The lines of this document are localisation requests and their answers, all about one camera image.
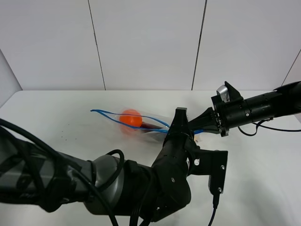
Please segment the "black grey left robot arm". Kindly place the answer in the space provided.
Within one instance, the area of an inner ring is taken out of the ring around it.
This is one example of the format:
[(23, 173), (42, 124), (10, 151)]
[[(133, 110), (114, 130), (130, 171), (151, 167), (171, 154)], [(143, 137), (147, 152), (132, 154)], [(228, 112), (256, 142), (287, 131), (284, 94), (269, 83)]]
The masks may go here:
[(38, 205), (54, 212), (64, 204), (84, 203), (94, 215), (128, 216), (130, 225), (147, 226), (191, 201), (190, 175), (208, 175), (213, 209), (223, 192), (227, 151), (196, 145), (186, 109), (177, 108), (151, 166), (126, 160), (115, 149), (94, 161), (55, 151), (28, 131), (0, 122), (0, 201)]

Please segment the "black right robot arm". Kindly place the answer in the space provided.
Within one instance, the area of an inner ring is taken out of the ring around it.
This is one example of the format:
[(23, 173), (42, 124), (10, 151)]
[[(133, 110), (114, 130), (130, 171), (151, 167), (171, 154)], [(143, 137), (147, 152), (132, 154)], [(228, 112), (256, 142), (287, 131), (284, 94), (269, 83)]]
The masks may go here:
[(211, 97), (209, 107), (189, 122), (194, 132), (220, 134), (225, 137), (231, 128), (301, 112), (301, 83), (293, 82), (272, 92), (244, 99), (228, 82)]

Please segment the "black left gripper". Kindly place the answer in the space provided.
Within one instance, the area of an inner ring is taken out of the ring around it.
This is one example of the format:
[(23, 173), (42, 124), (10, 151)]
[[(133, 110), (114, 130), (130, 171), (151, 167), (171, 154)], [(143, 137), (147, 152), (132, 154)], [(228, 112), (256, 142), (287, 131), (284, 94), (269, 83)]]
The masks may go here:
[[(192, 152), (200, 147), (196, 145), (193, 138), (186, 136), (190, 134), (187, 108), (176, 108), (168, 134), (152, 165), (158, 184), (158, 197), (154, 204), (152, 222), (158, 222), (177, 212), (191, 201), (187, 177), (192, 165)], [(213, 195), (214, 214), (219, 205), (220, 195)]]

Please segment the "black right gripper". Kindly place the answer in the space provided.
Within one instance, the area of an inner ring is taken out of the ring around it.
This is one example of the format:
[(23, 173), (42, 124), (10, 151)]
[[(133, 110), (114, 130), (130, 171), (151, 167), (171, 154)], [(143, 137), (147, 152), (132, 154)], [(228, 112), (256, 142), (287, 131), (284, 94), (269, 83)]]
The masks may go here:
[(242, 125), (246, 118), (242, 104), (244, 99), (238, 98), (224, 102), (220, 95), (212, 97), (214, 109), (207, 108), (201, 115), (189, 121), (190, 129), (200, 129), (205, 133), (221, 134), (225, 137), (231, 128)]

